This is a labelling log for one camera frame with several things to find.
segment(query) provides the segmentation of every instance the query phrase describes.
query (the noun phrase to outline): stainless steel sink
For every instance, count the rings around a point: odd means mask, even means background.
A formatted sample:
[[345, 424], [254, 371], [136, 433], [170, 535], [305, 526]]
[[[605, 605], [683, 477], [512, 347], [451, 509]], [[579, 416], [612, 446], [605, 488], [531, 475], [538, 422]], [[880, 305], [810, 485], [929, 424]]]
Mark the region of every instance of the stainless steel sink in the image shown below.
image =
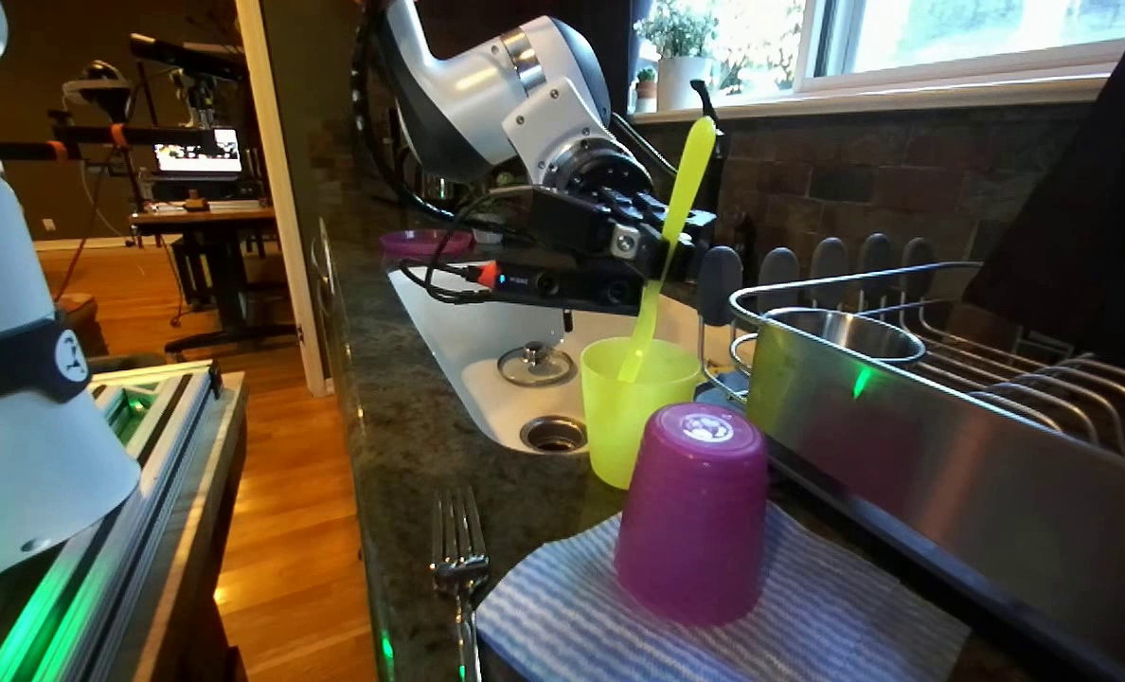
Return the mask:
[[[586, 454], [579, 371], [554, 385], [518, 385], [500, 371], [500, 357], [523, 344], [562, 347], [579, 368], [579, 353], [597, 337], [631, 332], [627, 313], [590, 313], [523, 302], [439, 302], [406, 274], [389, 274], [418, 332], [442, 368], [471, 422], [509, 451], [523, 454]], [[659, 302], [659, 337], [696, 353], [702, 323], [677, 299]]]

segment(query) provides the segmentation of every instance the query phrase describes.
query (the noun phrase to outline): dish rack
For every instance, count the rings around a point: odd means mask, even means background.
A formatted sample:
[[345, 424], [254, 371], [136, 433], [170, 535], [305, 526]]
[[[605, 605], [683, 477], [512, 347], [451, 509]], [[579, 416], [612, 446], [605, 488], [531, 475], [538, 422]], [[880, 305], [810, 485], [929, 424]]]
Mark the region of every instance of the dish rack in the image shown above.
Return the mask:
[[972, 274], [740, 289], [715, 381], [797, 485], [1054, 658], [1125, 677], [1125, 368], [963, 302]]

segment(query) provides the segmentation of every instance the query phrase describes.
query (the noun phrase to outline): window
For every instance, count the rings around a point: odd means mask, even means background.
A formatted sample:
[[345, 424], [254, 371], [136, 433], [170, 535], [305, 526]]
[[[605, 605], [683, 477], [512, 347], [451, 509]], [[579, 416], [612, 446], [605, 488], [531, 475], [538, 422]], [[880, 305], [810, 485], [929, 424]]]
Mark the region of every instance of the window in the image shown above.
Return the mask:
[[720, 15], [720, 101], [784, 101], [824, 91], [895, 94], [929, 87], [1010, 87], [1033, 97], [1047, 84], [1105, 78], [1125, 48], [1125, 0], [712, 0]]

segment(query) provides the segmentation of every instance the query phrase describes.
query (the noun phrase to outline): purple cup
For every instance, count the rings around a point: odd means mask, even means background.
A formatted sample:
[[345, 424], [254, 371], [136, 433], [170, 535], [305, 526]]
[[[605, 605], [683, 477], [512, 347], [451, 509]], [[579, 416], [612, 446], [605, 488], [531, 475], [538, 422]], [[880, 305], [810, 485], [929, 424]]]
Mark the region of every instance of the purple cup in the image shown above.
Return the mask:
[[762, 593], [765, 439], [726, 406], [659, 409], [612, 545], [619, 582], [685, 626], [741, 617]]

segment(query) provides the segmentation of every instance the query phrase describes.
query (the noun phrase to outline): dish towel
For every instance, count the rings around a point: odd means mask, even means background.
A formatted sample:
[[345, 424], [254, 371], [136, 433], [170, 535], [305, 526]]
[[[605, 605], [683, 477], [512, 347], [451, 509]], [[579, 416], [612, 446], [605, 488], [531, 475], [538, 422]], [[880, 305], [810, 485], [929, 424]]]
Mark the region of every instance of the dish towel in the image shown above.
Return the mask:
[[769, 502], [765, 586], [726, 626], [648, 615], [612, 579], [622, 516], [533, 550], [473, 622], [523, 677], [948, 677], [970, 629]]

